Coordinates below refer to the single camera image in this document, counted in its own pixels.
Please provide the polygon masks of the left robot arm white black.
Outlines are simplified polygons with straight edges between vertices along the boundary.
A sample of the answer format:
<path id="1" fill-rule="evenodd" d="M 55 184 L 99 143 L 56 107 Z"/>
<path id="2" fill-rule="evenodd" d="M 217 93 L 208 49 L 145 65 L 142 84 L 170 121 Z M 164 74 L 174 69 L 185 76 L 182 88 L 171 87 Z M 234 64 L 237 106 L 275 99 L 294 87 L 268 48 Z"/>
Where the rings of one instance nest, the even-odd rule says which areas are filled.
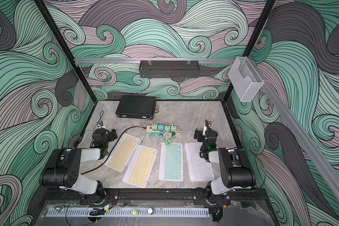
<path id="1" fill-rule="evenodd" d="M 108 154 L 108 143 L 117 138 L 115 129 L 109 131 L 101 127 L 94 130 L 90 148 L 55 149 L 42 170 L 39 183 L 48 188 L 69 189 L 104 199 L 102 183 L 85 177 L 80 173 L 80 166 L 85 162 L 104 159 Z"/>

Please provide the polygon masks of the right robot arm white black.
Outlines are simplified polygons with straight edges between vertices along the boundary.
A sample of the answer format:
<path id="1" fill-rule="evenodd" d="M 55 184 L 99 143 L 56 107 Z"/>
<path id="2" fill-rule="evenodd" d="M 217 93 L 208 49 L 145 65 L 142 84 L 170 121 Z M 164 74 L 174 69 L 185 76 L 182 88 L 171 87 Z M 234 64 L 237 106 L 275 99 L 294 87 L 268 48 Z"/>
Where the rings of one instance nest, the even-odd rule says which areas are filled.
<path id="1" fill-rule="evenodd" d="M 194 139 L 201 142 L 199 157 L 208 163 L 219 164 L 220 176 L 206 186 L 209 195 L 222 195 L 234 189 L 251 189 L 256 185 L 255 175 L 248 159 L 243 160 L 240 149 L 217 147 L 218 133 L 210 128 L 196 129 Z"/>

